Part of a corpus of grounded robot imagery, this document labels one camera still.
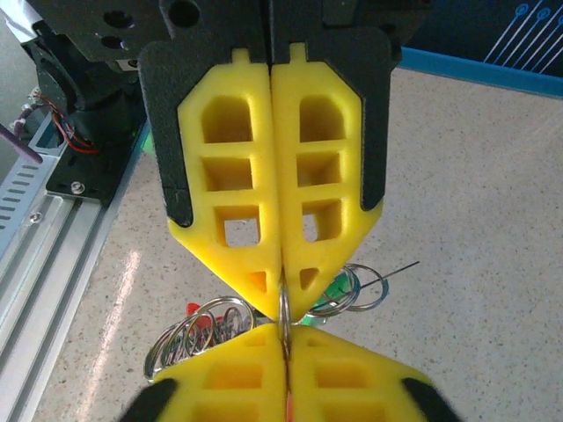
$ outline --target metal frame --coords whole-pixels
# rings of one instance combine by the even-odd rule
[[[38,140],[49,128],[47,116]],[[17,230],[0,255],[0,420],[32,420],[148,133],[145,125],[109,207],[46,194],[57,158],[43,155],[35,192],[27,186],[11,215]]]

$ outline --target beige floor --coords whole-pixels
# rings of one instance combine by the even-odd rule
[[[391,279],[330,332],[434,378],[467,420],[563,420],[563,103],[397,70],[384,216],[355,260]],[[167,233],[143,156],[36,421],[112,420],[187,302],[229,289]]]

